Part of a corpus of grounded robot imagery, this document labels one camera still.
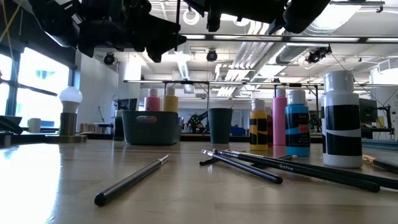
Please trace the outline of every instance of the gray plastic bin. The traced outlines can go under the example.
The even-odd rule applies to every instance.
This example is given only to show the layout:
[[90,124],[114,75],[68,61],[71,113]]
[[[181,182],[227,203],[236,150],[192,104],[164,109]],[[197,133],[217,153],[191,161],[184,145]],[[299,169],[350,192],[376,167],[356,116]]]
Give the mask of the gray plastic bin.
[[178,114],[165,111],[123,111],[124,139],[135,145],[175,143]]

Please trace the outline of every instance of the desk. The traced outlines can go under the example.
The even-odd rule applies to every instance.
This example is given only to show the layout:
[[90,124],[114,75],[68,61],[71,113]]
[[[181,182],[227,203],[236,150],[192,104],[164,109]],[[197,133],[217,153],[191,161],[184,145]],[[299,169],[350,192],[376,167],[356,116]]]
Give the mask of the desk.
[[[229,147],[239,151],[249,145]],[[375,194],[269,169],[284,178],[276,185],[220,162],[200,167],[208,158],[200,149],[211,144],[150,147],[89,140],[2,149],[0,223],[397,223],[398,191]],[[394,151],[364,152],[398,162]],[[171,158],[159,170],[107,206],[94,205],[97,193],[166,153]],[[311,154],[298,161],[322,164],[320,144],[312,144]],[[359,172],[398,178],[369,166]]]

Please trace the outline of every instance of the white paint bottle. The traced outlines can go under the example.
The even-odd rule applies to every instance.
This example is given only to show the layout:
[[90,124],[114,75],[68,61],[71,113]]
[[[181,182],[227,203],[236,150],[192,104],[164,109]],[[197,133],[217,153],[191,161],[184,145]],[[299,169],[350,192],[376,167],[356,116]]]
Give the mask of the white paint bottle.
[[362,166],[359,95],[353,93],[354,78],[350,71],[336,71],[323,77],[325,85],[326,153],[328,166],[360,168]]

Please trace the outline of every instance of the lamp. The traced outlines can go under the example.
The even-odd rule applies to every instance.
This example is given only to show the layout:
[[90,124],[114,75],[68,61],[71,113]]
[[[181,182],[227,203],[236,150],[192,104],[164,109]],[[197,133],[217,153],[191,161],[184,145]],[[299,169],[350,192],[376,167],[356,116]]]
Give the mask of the lamp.
[[67,87],[59,94],[62,103],[60,136],[74,136],[76,134],[76,109],[83,100],[83,95],[75,87]]

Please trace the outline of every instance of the security camera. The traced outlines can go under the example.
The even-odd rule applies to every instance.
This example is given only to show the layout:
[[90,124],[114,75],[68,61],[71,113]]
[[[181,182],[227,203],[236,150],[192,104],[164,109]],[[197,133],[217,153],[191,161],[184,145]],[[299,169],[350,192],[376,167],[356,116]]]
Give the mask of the security camera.
[[209,52],[207,53],[206,59],[208,62],[215,62],[217,60],[216,50],[210,49]]
[[106,53],[104,58],[105,65],[114,65],[116,63],[116,59],[114,58],[113,52]]

